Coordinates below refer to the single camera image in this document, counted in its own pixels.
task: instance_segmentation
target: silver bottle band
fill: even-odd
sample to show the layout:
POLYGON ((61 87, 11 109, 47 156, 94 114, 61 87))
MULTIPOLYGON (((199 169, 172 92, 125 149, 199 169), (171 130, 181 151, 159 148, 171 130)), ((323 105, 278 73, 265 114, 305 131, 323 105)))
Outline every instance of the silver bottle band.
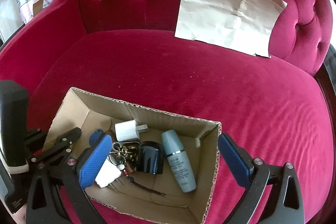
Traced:
POLYGON ((182 153, 182 152, 184 152, 184 149, 182 149, 182 150, 177 150, 176 152, 173 152, 173 153, 171 153, 171 154, 167 155, 167 157, 170 157, 170 156, 173 156, 173 155, 176 155, 176 154, 182 153))

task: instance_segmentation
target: bottle cap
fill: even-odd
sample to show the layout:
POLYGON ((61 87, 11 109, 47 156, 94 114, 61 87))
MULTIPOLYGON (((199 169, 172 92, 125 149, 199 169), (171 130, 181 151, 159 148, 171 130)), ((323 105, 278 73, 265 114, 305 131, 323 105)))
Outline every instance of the bottle cap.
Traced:
POLYGON ((161 144, 145 141, 139 145, 136 171, 161 175, 163 173, 164 152, 161 144))
POLYGON ((169 156, 170 154, 183 150, 184 146, 181 143, 178 135, 176 134, 175 130, 168 130, 162 133, 162 144, 165 149, 166 155, 169 156))

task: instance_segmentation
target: black cylindrical container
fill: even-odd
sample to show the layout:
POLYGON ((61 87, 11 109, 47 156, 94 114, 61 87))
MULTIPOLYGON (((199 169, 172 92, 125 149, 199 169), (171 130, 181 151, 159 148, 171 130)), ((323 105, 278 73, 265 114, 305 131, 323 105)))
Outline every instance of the black cylindrical container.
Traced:
POLYGON ((164 150, 157 142, 142 142, 138 148, 136 171, 157 174, 163 173, 164 150))

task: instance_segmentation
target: cardboard box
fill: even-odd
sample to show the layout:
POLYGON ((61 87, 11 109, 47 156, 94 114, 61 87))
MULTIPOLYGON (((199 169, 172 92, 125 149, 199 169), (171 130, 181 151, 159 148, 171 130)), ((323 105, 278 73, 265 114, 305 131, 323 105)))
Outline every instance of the cardboard box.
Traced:
POLYGON ((53 120, 44 150, 52 147, 60 134, 79 127, 82 129, 82 137, 72 148, 77 158, 89 147, 89 137, 97 128, 104 131, 114 129, 115 123, 132 119, 138 124, 148 125, 148 132, 140 134, 141 141, 162 143, 161 133, 175 129, 193 167, 197 189, 183 193, 165 160, 162 175, 132 173, 136 182, 165 193, 165 197, 144 191, 129 183, 125 177, 120 178, 125 187, 114 183, 118 192, 94 184, 86 188, 87 194, 120 213, 156 223, 204 223, 218 171, 217 138, 221 133, 220 122, 164 112, 71 88, 53 120))
POLYGON ((35 17, 44 8, 47 8, 53 0, 38 0, 33 4, 33 17, 35 17))

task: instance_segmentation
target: red velvet sofa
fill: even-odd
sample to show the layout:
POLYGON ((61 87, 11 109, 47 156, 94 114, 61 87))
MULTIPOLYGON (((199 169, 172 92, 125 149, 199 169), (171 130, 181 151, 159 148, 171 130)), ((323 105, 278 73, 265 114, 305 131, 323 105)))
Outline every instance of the red velvet sofa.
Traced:
MULTIPOLYGON (((0 80, 29 90, 29 128, 47 130, 71 86, 221 121, 252 157, 293 162, 306 222, 324 223, 333 210, 335 153, 329 110, 313 76, 329 47, 331 6, 284 1, 267 59, 175 38, 180 0, 54 0, 0 52, 0 80)), ((222 223, 242 193, 221 160, 206 223, 222 223)), ((146 223, 95 206, 108 223, 146 223)))

